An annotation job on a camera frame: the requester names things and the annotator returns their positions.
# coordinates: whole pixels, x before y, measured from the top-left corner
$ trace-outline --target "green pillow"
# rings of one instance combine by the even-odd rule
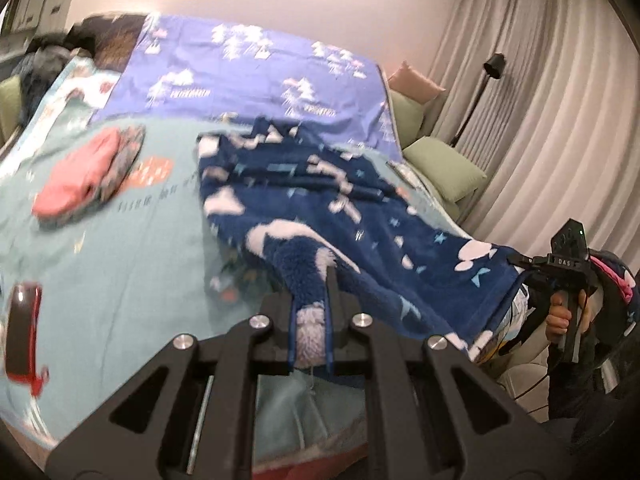
[[[390,94],[400,147],[406,148],[418,137],[424,119],[424,108],[395,90],[390,90]]]
[[[448,202],[464,198],[486,179],[486,175],[475,164],[433,137],[421,137],[402,150],[402,154],[433,182]]]
[[[0,146],[13,135],[21,107],[20,78],[14,75],[0,83]]]

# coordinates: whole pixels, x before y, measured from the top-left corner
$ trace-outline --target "black lamp shade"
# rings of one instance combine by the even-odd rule
[[[489,61],[484,64],[484,71],[487,72],[490,77],[500,79],[506,65],[507,60],[504,58],[504,54],[493,54],[489,58]]]

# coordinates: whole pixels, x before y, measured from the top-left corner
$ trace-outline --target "blue fleece blanket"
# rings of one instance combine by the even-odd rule
[[[337,46],[186,16],[146,20],[94,120],[137,113],[303,121],[326,142],[363,143],[401,160],[379,67]]]
[[[292,126],[258,119],[250,136],[198,142],[212,232],[260,258],[292,293],[291,361],[331,362],[329,265],[363,311],[405,336],[445,335],[474,358],[520,286],[506,259],[513,250],[428,226],[364,157]]]

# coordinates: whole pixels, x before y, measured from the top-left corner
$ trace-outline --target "pillow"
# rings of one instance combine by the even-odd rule
[[[20,77],[14,75],[0,83],[0,146],[7,142],[18,126],[21,107]]]
[[[444,92],[444,88],[436,85],[431,79],[416,72],[406,61],[389,78],[389,88],[419,102],[421,105],[431,101]]]
[[[406,148],[418,138],[418,132],[424,119],[424,110],[420,103],[403,96],[395,90],[391,90],[389,93],[400,147]]]
[[[421,137],[402,150],[402,154],[433,182],[448,202],[464,198],[486,179],[486,175],[475,164],[433,137]]]

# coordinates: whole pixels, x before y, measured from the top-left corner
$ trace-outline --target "pink pillow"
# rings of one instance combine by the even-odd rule
[[[389,78],[389,88],[421,105],[444,92],[444,88],[416,72],[406,61],[403,61],[400,68]]]

